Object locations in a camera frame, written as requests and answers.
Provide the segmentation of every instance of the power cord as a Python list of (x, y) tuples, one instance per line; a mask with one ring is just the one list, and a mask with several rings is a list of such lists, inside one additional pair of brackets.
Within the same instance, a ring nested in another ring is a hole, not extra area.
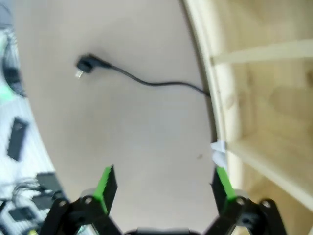
[(101, 67), (101, 68), (105, 68), (105, 69), (112, 69), (115, 70), (117, 72), (120, 72), (126, 76), (128, 76), (129, 78), (131, 78), (132, 80), (145, 85), (145, 86), (150, 86), (150, 87), (163, 87), (163, 86), (186, 86), (189, 87), (193, 90), (196, 90), (202, 94), (204, 94), (207, 97), (211, 97), (209, 92), (206, 92), (202, 89), (200, 89), (199, 87), (196, 87), (195, 85), (192, 85), (190, 83), (187, 82), (180, 82), (180, 81), (169, 81), (169, 82), (146, 82), (143, 81), (141, 79), (139, 79), (138, 77), (132, 75), (131, 73), (117, 67), (114, 66), (112, 64), (110, 64), (109, 62), (106, 62), (92, 54), (89, 55), (84, 55), (82, 57), (80, 57), (80, 59), (78, 60), (76, 67), (78, 68), (78, 72), (76, 74), (76, 77), (81, 77), (81, 75), (85, 72), (85, 73), (91, 73), (92, 70), (95, 67)]

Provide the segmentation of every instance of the gray surface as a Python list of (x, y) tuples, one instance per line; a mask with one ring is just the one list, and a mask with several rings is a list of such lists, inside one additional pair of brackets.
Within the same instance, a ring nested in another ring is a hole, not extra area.
[(137, 226), (203, 231), (216, 216), (205, 98), (149, 88), (114, 71), (75, 79), (93, 52), (148, 81), (201, 86), (178, 1), (16, 0), (22, 72), (47, 151), (71, 199), (115, 164), (112, 216)]

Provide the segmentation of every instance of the wooden cabinet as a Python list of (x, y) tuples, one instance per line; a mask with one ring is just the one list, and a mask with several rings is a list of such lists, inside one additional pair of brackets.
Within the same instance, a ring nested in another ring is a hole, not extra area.
[(228, 174), (273, 198), (289, 234), (313, 225), (313, 1), (185, 0)]

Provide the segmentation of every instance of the metal plug pin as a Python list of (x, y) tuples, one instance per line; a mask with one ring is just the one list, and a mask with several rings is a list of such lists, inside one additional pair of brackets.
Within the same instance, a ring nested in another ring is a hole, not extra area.
[(75, 77), (77, 77), (79, 79), (83, 75), (83, 73), (84, 73), (83, 71), (77, 70)]

